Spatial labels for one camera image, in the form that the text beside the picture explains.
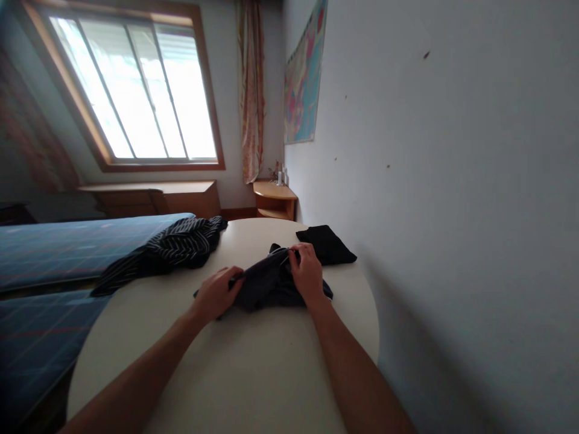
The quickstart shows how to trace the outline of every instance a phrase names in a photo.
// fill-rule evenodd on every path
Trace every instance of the window bar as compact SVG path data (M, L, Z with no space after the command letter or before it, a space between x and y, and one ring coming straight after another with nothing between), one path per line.
M165 77L165 82L167 84L167 92L169 92L169 99L171 100L171 105L173 106L173 113L175 114L175 120L177 121L177 128L179 129L179 135L181 136L181 143L183 144L183 149L185 150L185 157L189 160L189 153L187 152L187 146L185 146L185 140L183 138L183 131L181 131L181 123L179 122L179 116L177 115L177 109L175 108L175 101L173 100L173 94L171 93L171 86L169 85L169 77L167 77L167 71L165 70L165 62L163 62L163 55L161 54L161 47L159 45L159 39L157 38L157 30L155 26L151 26L153 30L153 39L155 41L155 47L157 48L157 55L159 56L159 61L161 62L161 69L163 70L163 76Z
M92 47L90 46L89 40L87 39L86 34L84 33L84 28L83 28L83 26L80 23L80 20L78 18L75 18L74 22L77 24L78 31L80 32L80 36L83 37L83 42L86 45L87 50L89 51L90 58L92 59L92 63L95 65L95 69L96 69L96 72L98 74L98 78L101 79L101 83L103 84L104 91L107 94L107 97L109 99L110 106L113 108L113 111L115 112L116 120L119 122L119 126L121 127L121 130L125 136L125 139L127 139L128 147L131 149L131 154L133 155L133 158L136 158L137 156L134 154L133 146L131 145L131 141L128 139L128 135L127 135L127 132L125 131L125 127L123 126L123 124L121 122L121 117L119 116L119 112L116 111L115 103L113 102L113 98L110 96L110 92L109 92L109 88L107 87L107 83L104 81L103 73L101 72L101 69L98 67L97 58L95 57L95 54L92 52Z
M131 50L133 51L134 60L137 63L137 68L139 69L141 80L143 81L143 87L145 88L145 93L147 94L147 99L149 100L149 104L151 104L151 110L153 111L155 124L157 124L157 131L159 132L161 142L163 143L165 155L167 156L167 158L169 158L169 152L167 152L167 146L165 146L165 139L163 138L163 133L161 132L161 126L159 125L159 120L157 119L157 110L155 109L155 105L153 104L153 98L151 97L151 92L149 91L149 85L147 84L147 80L145 79L145 71L143 71L143 66L141 65L141 61L137 56L137 49L134 46L133 38L131 37L131 33L128 30L128 26L126 24L123 24L123 27L125 28L125 32L127 33L128 43L130 44Z

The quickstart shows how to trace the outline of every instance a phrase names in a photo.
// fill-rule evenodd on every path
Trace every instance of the map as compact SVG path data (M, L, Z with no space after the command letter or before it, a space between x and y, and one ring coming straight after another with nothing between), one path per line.
M318 0L302 38L286 65L283 93L286 144L314 140L326 11L327 0Z

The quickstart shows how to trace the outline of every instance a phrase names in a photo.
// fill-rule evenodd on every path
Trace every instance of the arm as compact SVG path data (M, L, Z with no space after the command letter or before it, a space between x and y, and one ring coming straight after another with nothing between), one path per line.
M292 249L301 257L298 264L290 250L294 282L314 320L346 429L350 433L414 433L390 386L324 295L321 264L314 247L301 243Z
M224 268L199 289L193 305L141 357L76 414L60 431L69 433L140 432L193 339L229 308L243 282L231 291L229 279L242 272Z

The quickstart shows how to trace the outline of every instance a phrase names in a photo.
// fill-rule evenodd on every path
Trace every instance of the window pane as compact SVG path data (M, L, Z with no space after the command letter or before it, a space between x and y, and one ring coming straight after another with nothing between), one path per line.
M216 158L197 47L191 29L155 24L189 158Z
M81 20L137 158L166 158L136 59L120 24Z
M161 62L159 61L153 30L134 25L130 25L128 30L143 68L167 152L170 157L185 158L183 141L181 140L181 134L179 134L173 105L167 91L167 84L161 68Z
M122 133L115 112L110 105L103 84L98 78L87 46L73 20L51 17L50 21L66 51L77 77L83 86L96 118L117 158L133 158L127 139Z

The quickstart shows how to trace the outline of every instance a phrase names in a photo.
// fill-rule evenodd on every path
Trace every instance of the bed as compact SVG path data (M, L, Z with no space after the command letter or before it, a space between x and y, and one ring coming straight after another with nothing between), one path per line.
M110 297L90 289L0 302L0 418L19 427L74 366Z
M98 277L190 213L0 227L0 292Z
M0 227L3 432L22 431L30 415L70 377L92 324L110 299L90 297L97 277L186 217L194 215Z

